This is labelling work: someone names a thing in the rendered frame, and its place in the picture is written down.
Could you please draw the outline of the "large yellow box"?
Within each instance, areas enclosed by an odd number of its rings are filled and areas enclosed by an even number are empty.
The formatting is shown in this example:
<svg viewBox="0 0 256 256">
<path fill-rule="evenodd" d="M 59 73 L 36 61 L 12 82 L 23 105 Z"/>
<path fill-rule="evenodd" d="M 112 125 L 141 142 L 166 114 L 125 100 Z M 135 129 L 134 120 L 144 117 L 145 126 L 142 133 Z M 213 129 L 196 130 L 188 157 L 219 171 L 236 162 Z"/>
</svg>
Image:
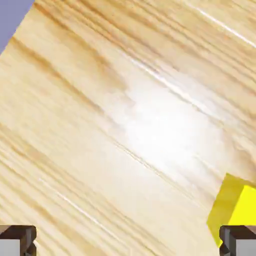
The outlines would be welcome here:
<svg viewBox="0 0 256 256">
<path fill-rule="evenodd" d="M 256 182 L 227 173 L 206 223 L 218 247 L 221 226 L 256 226 Z"/>
</svg>

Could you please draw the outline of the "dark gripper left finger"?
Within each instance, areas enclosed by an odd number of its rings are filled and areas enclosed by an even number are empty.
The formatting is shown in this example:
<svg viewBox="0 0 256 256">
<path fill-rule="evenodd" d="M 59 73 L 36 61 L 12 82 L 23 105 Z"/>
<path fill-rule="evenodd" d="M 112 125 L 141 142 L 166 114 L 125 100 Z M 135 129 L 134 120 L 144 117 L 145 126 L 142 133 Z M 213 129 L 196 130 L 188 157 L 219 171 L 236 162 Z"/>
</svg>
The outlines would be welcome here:
<svg viewBox="0 0 256 256">
<path fill-rule="evenodd" d="M 0 225 L 0 256 L 37 256 L 34 225 Z"/>
</svg>

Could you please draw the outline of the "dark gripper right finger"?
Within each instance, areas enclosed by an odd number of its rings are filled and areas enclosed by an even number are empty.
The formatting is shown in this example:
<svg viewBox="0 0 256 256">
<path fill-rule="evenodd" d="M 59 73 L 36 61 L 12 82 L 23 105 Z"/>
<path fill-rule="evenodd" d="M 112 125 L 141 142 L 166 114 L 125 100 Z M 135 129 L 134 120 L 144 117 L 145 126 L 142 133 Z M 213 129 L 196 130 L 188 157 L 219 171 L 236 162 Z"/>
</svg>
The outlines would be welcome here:
<svg viewBox="0 0 256 256">
<path fill-rule="evenodd" d="M 219 256 L 256 256 L 256 225 L 222 225 Z"/>
</svg>

